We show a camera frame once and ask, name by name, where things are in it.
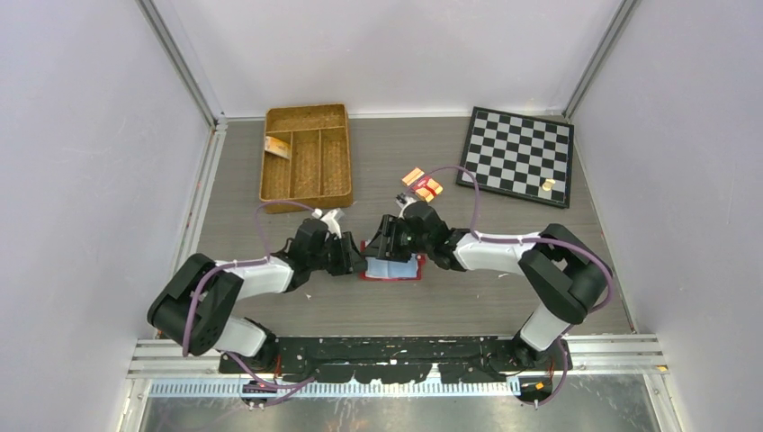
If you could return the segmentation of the red leather card holder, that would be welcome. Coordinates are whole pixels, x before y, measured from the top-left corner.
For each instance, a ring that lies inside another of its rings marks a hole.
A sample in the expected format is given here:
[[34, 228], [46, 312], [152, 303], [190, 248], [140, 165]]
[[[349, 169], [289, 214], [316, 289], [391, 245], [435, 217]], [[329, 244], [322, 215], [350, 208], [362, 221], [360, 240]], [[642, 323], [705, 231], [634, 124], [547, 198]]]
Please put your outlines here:
[[359, 274], [359, 277], [372, 282], [417, 281], [422, 278], [425, 263], [426, 257], [420, 254], [412, 255], [405, 263], [369, 256], [366, 258], [366, 269]]

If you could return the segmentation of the yellow credit card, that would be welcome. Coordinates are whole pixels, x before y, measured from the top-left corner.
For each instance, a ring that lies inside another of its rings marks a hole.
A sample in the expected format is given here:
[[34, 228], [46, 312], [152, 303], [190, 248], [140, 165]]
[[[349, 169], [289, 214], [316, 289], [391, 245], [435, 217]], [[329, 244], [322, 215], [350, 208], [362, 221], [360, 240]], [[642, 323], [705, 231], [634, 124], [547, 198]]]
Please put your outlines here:
[[292, 158], [292, 144], [288, 140], [274, 136], [265, 136], [264, 151], [279, 158], [290, 160]]

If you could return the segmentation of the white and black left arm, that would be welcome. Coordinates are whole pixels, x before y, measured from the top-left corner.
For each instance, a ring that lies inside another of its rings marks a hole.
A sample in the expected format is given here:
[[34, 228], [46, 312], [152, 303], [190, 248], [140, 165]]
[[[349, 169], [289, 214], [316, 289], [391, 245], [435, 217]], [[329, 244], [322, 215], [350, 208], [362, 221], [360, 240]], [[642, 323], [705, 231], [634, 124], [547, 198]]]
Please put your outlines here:
[[366, 268], [350, 232], [340, 231], [334, 221], [306, 219], [282, 249], [264, 258], [217, 262], [202, 253], [189, 256], [149, 306], [147, 321], [185, 355], [232, 352], [252, 371], [263, 373], [274, 365], [274, 335], [251, 319], [234, 316], [236, 303], [292, 292], [317, 271], [344, 276]]

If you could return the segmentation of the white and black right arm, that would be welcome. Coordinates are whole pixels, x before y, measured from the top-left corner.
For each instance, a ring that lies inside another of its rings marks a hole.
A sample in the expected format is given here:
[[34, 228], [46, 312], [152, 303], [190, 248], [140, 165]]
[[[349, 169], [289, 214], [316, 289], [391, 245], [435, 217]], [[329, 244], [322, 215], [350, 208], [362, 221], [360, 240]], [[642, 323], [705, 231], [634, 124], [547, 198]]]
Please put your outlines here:
[[608, 265], [557, 223], [526, 235], [489, 235], [451, 228], [428, 203], [413, 202], [397, 216], [383, 216], [363, 253], [390, 262], [424, 255], [444, 270], [522, 275], [540, 300], [513, 346], [516, 362], [530, 370], [549, 358], [560, 336], [611, 298]]

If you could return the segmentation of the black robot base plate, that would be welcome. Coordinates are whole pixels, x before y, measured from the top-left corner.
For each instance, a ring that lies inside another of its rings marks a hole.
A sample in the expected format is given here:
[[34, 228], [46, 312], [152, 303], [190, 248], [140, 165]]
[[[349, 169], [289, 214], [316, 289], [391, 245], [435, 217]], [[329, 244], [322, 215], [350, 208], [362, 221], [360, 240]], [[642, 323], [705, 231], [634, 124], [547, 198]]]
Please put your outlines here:
[[222, 355], [222, 374], [277, 372], [287, 383], [499, 383], [511, 374], [543, 378], [572, 367], [567, 344], [533, 354], [510, 338], [476, 337], [278, 337], [263, 353], [236, 362]]

